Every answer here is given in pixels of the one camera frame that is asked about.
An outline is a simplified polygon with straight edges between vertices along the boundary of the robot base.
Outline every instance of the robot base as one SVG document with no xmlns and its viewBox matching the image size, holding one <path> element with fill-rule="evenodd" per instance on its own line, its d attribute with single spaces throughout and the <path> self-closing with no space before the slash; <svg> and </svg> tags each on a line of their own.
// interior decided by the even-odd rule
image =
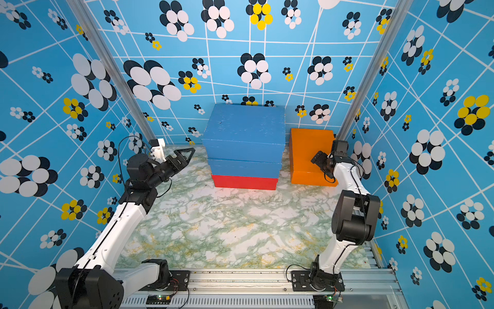
<svg viewBox="0 0 494 309">
<path fill-rule="evenodd" d="M 292 270 L 291 281 L 294 292 L 322 292 L 336 288 L 339 292 L 345 291 L 341 272 L 330 274 L 319 269 L 319 255 L 312 262 L 311 270 Z"/>
</svg>

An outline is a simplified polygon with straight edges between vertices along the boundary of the blue box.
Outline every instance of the blue box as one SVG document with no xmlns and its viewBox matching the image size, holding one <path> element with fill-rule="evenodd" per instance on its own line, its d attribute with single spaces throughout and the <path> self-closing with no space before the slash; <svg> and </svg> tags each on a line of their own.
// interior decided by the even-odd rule
<svg viewBox="0 0 494 309">
<path fill-rule="evenodd" d="M 208 159 L 213 175 L 278 178 L 281 163 Z"/>
<path fill-rule="evenodd" d="M 281 163 L 285 109 L 216 104 L 203 144 L 212 159 Z"/>
</svg>

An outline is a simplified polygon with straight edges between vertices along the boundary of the orange box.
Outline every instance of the orange box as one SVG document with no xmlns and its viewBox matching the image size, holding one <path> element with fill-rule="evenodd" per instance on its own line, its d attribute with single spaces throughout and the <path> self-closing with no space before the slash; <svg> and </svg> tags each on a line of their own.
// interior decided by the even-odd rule
<svg viewBox="0 0 494 309">
<path fill-rule="evenodd" d="M 310 160 L 321 150 L 331 153 L 334 140 L 331 130 L 291 129 L 290 133 L 290 178 L 291 183 L 335 187 L 338 182 L 329 183 L 324 173 Z"/>
</svg>

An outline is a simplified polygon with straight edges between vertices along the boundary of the marble floor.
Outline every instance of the marble floor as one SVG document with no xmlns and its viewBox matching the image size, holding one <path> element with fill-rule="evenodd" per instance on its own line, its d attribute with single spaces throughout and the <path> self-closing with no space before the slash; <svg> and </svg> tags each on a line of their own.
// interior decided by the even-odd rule
<svg viewBox="0 0 494 309">
<path fill-rule="evenodd" d="M 171 154 L 179 147 L 167 147 Z M 171 268 L 309 267 L 332 237 L 334 187 L 290 183 L 288 149 L 276 191 L 215 188 L 204 147 L 173 177 L 130 237 L 117 267 L 167 259 Z M 158 194 L 168 184 L 158 187 Z M 364 250 L 354 250 L 344 268 L 370 268 Z"/>
</svg>

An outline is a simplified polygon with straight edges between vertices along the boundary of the floor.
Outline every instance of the floor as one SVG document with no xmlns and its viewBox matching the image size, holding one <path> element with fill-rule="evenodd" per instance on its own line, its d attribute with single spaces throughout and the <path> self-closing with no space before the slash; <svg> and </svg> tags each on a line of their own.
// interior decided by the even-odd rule
<svg viewBox="0 0 494 309">
<path fill-rule="evenodd" d="M 326 248 L 339 192 L 291 184 L 288 149 L 276 191 L 215 188 L 204 147 L 195 149 L 130 237 L 117 267 L 155 258 L 167 259 L 171 268 L 309 267 Z M 343 268 L 370 268 L 364 250 L 354 250 Z"/>
</svg>

